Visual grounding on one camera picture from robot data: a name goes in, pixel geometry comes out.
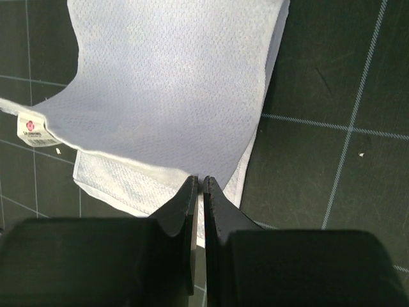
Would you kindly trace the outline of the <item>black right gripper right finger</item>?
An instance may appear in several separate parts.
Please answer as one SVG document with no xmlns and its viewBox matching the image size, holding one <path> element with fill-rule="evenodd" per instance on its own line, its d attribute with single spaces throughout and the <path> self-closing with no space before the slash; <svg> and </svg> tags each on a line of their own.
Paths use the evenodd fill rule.
<svg viewBox="0 0 409 307">
<path fill-rule="evenodd" d="M 223 193 L 217 180 L 203 182 L 208 306 L 233 306 L 237 301 L 235 249 L 229 242 L 237 231 L 262 230 Z"/>
</svg>

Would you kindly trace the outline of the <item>white towel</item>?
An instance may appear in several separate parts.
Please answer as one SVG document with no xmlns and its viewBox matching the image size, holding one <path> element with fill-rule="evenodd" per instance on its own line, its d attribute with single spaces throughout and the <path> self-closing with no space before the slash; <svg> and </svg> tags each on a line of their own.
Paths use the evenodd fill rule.
<svg viewBox="0 0 409 307">
<path fill-rule="evenodd" d="M 35 106 L 1 100 L 34 147 L 77 152 L 88 195 L 148 216 L 185 179 L 242 200 L 288 1 L 69 1 L 77 73 Z"/>
</svg>

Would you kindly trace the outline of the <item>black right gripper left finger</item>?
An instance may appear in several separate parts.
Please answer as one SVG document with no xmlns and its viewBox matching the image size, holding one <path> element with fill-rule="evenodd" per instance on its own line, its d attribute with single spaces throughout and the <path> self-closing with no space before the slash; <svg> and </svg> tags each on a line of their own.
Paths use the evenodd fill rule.
<svg viewBox="0 0 409 307">
<path fill-rule="evenodd" d="M 189 176 L 176 194 L 151 214 L 159 229 L 153 250 L 153 277 L 164 290 L 194 293 L 197 241 L 198 179 Z"/>
</svg>

